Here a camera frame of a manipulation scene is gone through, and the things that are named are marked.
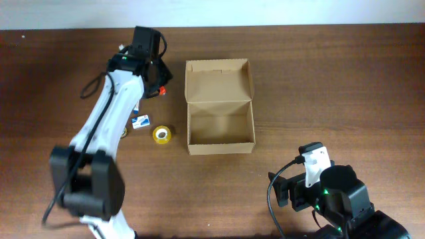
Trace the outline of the red stapler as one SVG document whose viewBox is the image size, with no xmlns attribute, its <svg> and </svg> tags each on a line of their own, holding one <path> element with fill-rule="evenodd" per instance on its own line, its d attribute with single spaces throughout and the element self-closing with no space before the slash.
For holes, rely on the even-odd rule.
<svg viewBox="0 0 425 239">
<path fill-rule="evenodd" d="M 164 86 L 160 87 L 159 88 L 159 95 L 164 96 L 166 94 L 167 94 L 167 91 L 166 91 L 165 87 Z"/>
</svg>

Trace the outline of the white blue staples box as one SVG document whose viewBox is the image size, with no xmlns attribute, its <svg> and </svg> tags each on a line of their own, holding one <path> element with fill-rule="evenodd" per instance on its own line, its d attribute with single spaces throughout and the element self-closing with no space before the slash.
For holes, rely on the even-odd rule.
<svg viewBox="0 0 425 239">
<path fill-rule="evenodd" d="M 150 120 L 148 115 L 137 116 L 131 118 L 131 124 L 133 129 L 140 129 L 150 125 Z"/>
</svg>

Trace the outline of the brown cardboard box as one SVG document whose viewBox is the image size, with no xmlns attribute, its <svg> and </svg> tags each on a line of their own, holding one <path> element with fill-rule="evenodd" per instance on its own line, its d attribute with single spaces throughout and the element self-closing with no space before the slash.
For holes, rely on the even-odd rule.
<svg viewBox="0 0 425 239">
<path fill-rule="evenodd" d="M 186 61 L 189 154 L 251 153 L 256 144 L 253 97 L 247 58 Z"/>
</svg>

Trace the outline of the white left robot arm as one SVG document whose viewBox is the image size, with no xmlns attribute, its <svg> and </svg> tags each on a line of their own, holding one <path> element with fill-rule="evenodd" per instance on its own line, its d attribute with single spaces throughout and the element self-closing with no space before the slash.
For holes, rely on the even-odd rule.
<svg viewBox="0 0 425 239">
<path fill-rule="evenodd" d="M 49 159 L 54 196 L 41 219 L 47 228 L 54 207 L 66 209 L 85 224 L 95 238 L 137 238 L 122 205 L 125 184 L 116 155 L 126 123 L 136 104 L 160 94 L 173 77 L 162 57 L 164 35 L 136 27 L 131 44 L 108 60 L 105 71 L 93 79 L 102 92 L 81 130 L 69 146 L 56 146 Z"/>
</svg>

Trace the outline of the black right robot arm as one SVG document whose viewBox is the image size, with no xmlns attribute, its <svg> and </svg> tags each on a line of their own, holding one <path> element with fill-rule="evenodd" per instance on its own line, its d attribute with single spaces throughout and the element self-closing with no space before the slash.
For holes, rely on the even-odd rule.
<svg viewBox="0 0 425 239">
<path fill-rule="evenodd" d="M 333 165 L 324 170 L 319 182 L 311 187 L 305 185 L 305 173 L 286 179 L 278 173 L 269 172 L 268 177 L 268 206 L 271 206 L 270 192 L 274 191 L 280 207 L 291 203 L 296 212 L 311 207 L 314 219 L 320 215 L 328 221 L 316 232 L 285 235 L 273 210 L 270 210 L 282 238 L 412 238 L 403 225 L 375 210 L 366 185 L 349 165 Z"/>
</svg>

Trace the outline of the blue whiteboard marker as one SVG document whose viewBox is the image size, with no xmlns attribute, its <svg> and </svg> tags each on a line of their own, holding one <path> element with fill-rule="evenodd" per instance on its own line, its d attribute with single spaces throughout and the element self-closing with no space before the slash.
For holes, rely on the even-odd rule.
<svg viewBox="0 0 425 239">
<path fill-rule="evenodd" d="M 135 106 L 133 107 L 133 112 L 137 114 L 139 112 L 139 101 L 136 102 Z"/>
</svg>

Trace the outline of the black gold small tape dispenser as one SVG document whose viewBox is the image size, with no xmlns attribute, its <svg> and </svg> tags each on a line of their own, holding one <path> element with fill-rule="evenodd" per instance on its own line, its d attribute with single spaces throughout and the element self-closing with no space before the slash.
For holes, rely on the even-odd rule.
<svg viewBox="0 0 425 239">
<path fill-rule="evenodd" d="M 121 137 L 120 138 L 121 139 L 122 138 L 125 138 L 127 136 L 127 134 L 128 134 L 128 129 L 125 127 L 124 130 L 122 131 L 122 134 L 121 134 Z"/>
</svg>

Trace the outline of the yellow clear tape roll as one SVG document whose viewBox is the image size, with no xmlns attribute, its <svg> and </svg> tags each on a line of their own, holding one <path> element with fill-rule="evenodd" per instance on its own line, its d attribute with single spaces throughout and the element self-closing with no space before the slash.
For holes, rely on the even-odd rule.
<svg viewBox="0 0 425 239">
<path fill-rule="evenodd" d="M 171 137 L 171 130 L 167 126 L 160 125 L 153 130 L 153 140 L 157 144 L 167 144 L 170 142 Z"/>
</svg>

